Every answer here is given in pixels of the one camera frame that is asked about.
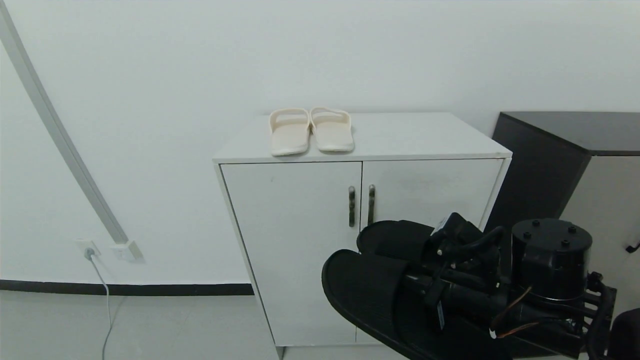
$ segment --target cabinet door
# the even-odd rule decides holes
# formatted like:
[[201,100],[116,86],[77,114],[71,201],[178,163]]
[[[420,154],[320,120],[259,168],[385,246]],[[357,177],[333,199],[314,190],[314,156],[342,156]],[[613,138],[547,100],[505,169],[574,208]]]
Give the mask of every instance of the cabinet door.
[[276,345],[353,344],[355,326],[329,305],[321,272],[336,250],[356,250],[362,163],[221,168]]
[[[502,161],[365,161],[362,165],[360,223],[363,228],[367,225],[369,187],[373,185],[373,221],[411,220],[436,226],[443,217],[455,211],[478,226]],[[378,343],[360,329],[357,342]]]

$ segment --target cabinet top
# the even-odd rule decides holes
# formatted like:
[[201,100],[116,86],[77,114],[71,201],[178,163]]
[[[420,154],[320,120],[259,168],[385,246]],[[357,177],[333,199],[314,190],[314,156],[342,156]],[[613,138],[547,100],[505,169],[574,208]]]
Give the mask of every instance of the cabinet top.
[[313,135],[303,154],[274,157],[269,152],[269,117],[262,116],[231,138],[216,163],[287,163],[510,158],[511,151],[450,113],[352,113],[355,149],[323,153]]

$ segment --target white slipper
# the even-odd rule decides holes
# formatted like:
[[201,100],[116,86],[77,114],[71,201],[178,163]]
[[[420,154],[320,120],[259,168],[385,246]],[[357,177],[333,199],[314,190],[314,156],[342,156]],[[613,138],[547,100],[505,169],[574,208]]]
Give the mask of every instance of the white slipper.
[[309,148],[309,123],[305,109],[279,109],[269,116],[271,155],[299,154]]
[[311,109],[311,127],[320,151],[351,151],[351,116],[342,110]]

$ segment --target wall outlet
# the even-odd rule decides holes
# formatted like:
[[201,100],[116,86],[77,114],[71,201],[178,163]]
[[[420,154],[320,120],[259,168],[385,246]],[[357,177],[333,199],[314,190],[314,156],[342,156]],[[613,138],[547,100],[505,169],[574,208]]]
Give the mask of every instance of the wall outlet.
[[78,246],[78,248],[80,249],[80,253],[84,256],[84,250],[88,247],[90,247],[91,249],[93,249],[93,251],[95,252],[94,255],[96,256],[100,256],[100,250],[98,250],[98,248],[95,246],[95,244],[93,243],[93,241],[91,240],[85,240],[85,239],[76,239],[75,240],[76,245]]
[[113,250],[113,254],[118,260],[136,261],[142,258],[142,252],[140,252],[135,241],[129,240],[126,244],[112,245],[111,250]]

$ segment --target white cord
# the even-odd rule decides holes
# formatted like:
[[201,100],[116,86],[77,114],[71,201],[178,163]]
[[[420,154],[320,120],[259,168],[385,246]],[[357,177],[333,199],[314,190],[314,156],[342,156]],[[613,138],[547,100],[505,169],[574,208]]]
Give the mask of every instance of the white cord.
[[95,273],[98,274],[100,281],[102,281],[102,285],[104,285],[104,289],[107,290],[107,313],[109,314],[109,331],[107,332],[107,336],[104,338],[104,344],[102,344],[102,360],[104,360],[104,349],[107,347],[107,340],[109,339],[109,335],[111,334],[111,329],[113,328],[113,321],[111,321],[111,308],[109,307],[109,286],[104,282],[104,279],[100,275],[97,266],[93,262],[93,255],[89,255],[89,261],[91,261],[91,265],[95,269]]

